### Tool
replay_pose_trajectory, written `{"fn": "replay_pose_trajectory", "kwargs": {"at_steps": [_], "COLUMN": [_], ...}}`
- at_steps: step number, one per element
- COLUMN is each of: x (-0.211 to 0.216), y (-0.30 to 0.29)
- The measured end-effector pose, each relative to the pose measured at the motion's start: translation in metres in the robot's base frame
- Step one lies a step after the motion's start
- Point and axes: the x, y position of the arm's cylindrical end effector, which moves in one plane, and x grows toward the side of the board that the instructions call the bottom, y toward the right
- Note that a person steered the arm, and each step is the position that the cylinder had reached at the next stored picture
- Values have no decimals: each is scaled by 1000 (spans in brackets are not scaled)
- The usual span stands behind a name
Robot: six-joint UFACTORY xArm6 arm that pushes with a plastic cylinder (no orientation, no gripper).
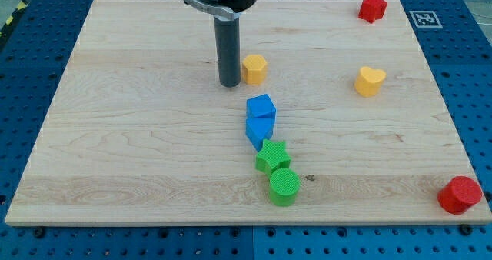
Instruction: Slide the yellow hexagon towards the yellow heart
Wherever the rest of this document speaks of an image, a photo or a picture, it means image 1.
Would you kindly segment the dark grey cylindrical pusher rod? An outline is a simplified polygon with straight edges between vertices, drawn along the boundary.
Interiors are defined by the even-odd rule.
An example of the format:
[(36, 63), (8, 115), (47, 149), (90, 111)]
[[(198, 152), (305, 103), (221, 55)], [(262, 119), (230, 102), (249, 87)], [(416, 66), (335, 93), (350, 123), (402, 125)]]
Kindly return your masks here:
[(228, 88), (241, 81), (239, 19), (214, 17), (214, 33), (218, 57), (219, 82)]

